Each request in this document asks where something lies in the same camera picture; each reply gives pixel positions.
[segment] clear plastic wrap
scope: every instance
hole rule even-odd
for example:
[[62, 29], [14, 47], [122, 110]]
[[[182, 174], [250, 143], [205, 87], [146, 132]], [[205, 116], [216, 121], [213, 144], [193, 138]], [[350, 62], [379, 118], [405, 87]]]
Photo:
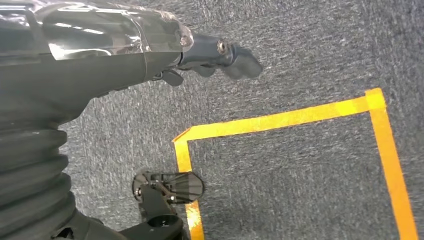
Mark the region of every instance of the clear plastic wrap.
[[170, 12], [63, 0], [0, 0], [0, 36], [0, 58], [185, 52], [193, 44], [190, 29]]

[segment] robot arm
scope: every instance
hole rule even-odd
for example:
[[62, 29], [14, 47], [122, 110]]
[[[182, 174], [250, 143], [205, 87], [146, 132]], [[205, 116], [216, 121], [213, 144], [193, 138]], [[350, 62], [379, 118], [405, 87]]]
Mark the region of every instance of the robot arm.
[[[201, 180], [192, 173], [137, 175], [133, 193], [147, 221], [116, 232], [76, 209], [62, 173], [68, 158], [59, 153], [67, 135], [58, 128], [111, 91], [157, 80], [177, 86], [177, 71], [209, 77], [216, 69], [232, 79], [262, 71], [248, 49], [194, 33], [168, 12], [0, 0], [0, 239], [183, 239], [172, 205], [197, 199]], [[193, 185], [186, 189], [181, 179]]]

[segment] floor marking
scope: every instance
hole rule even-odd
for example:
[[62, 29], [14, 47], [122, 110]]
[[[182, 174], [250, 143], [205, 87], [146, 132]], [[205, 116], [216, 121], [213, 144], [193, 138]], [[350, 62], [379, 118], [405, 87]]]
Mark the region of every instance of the floor marking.
[[[365, 96], [349, 100], [266, 116], [190, 127], [173, 140], [178, 170], [192, 171], [188, 141], [261, 132], [365, 112], [371, 115], [400, 239], [418, 240], [414, 216], [386, 112], [386, 103], [380, 88], [368, 90]], [[187, 204], [185, 209], [191, 240], [204, 240], [198, 201]]]
[[[402, 173], [401, 162], [396, 151], [383, 93], [378, 88], [365, 92], [365, 95], [370, 105], [381, 103], [384, 105], [384, 107], [370, 109], [369, 114], [400, 239], [418, 240], [417, 227]], [[379, 99], [372, 99], [373, 96], [379, 97]]]

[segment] yellow tape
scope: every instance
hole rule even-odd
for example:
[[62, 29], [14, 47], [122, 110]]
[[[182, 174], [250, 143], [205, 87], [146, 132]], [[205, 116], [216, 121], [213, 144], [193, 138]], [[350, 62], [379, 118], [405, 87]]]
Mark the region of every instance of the yellow tape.
[[[370, 111], [399, 234], [402, 240], [417, 240], [414, 217], [385, 108], [383, 93], [381, 89], [376, 88], [367, 91], [363, 97], [345, 101], [266, 116], [193, 126], [173, 140], [178, 169], [180, 172], [192, 171], [188, 146], [188, 141], [191, 140], [260, 132]], [[199, 203], [196, 201], [186, 205], [186, 212], [191, 239], [204, 240]]]
[[375, 140], [380, 153], [388, 193], [391, 198], [394, 218], [401, 240], [418, 240], [417, 227], [414, 221], [407, 186], [402, 173], [401, 163], [396, 150], [389, 116], [381, 89], [365, 92], [370, 106], [379, 106], [369, 110]]
[[195, 201], [191, 204], [185, 205], [185, 212], [187, 213], [187, 222], [188, 222], [188, 228], [190, 230], [190, 237], [191, 237], [190, 239], [204, 240], [205, 235], [203, 232], [199, 202]]
[[367, 99], [363, 97], [334, 102], [319, 106], [272, 115], [241, 120], [197, 125], [187, 129], [173, 141], [190, 141], [229, 135], [279, 129], [294, 125], [307, 124], [326, 119], [338, 118], [368, 111]]

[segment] screw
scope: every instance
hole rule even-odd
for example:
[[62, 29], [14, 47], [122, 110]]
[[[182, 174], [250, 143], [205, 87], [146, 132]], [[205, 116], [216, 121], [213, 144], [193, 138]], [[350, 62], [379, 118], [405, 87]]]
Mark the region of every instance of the screw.
[[218, 47], [218, 53], [222, 55], [227, 53], [227, 44], [223, 39], [218, 40], [216, 46]]
[[190, 39], [189, 36], [182, 36], [179, 43], [183, 47], [188, 47], [188, 46], [190, 46], [192, 44], [192, 40]]

